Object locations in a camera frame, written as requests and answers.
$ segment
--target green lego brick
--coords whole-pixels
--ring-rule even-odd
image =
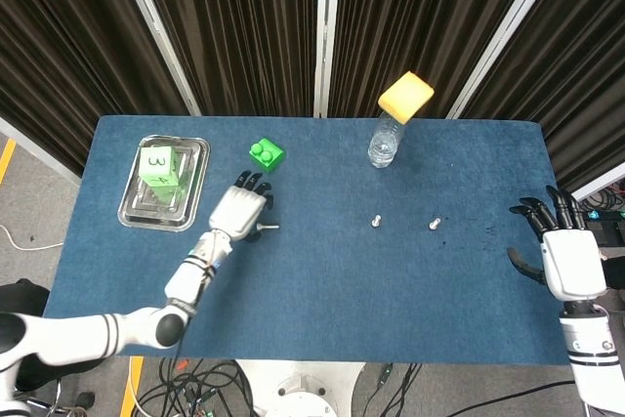
[[[170,146],[148,146],[139,155],[139,177],[151,188],[176,187],[180,157]]]
[[[277,167],[284,155],[284,150],[269,139],[260,139],[250,148],[252,160],[268,173]]]

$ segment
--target metal tray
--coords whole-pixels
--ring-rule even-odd
[[[139,177],[141,149],[148,146],[171,146],[181,157],[178,169],[180,184],[177,188],[151,188]],[[210,146],[203,139],[169,136],[143,138],[117,210],[119,222],[126,227],[142,229],[188,229],[195,220],[209,154]]]

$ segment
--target number 3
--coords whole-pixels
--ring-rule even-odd
[[[147,160],[147,163],[149,163],[152,166],[154,166],[154,165],[163,166],[165,164],[165,158],[156,158],[156,162],[153,162],[152,158],[150,157]]]

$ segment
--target table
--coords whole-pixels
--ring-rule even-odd
[[[239,242],[206,291],[183,355],[330,361],[567,363],[561,305],[519,275],[538,262],[521,196],[547,199],[553,170],[529,122],[413,120],[395,162],[373,168],[371,119],[107,116],[100,120],[46,310],[48,317],[164,305],[163,287],[268,137],[286,158],[264,179],[280,223]],[[137,145],[211,144],[195,223],[174,233],[117,221]],[[370,225],[382,216],[377,229]],[[428,223],[436,216],[437,230]],[[160,355],[133,347],[127,354]]]

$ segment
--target dark curtain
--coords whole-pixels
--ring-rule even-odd
[[[77,174],[103,114],[185,114],[134,0],[0,0],[0,113]]]
[[[206,114],[313,115],[316,0],[155,0]]]
[[[625,161],[625,0],[538,0],[462,117],[540,122],[571,190]]]
[[[406,70],[444,117],[514,0],[339,0],[328,115],[371,116]]]

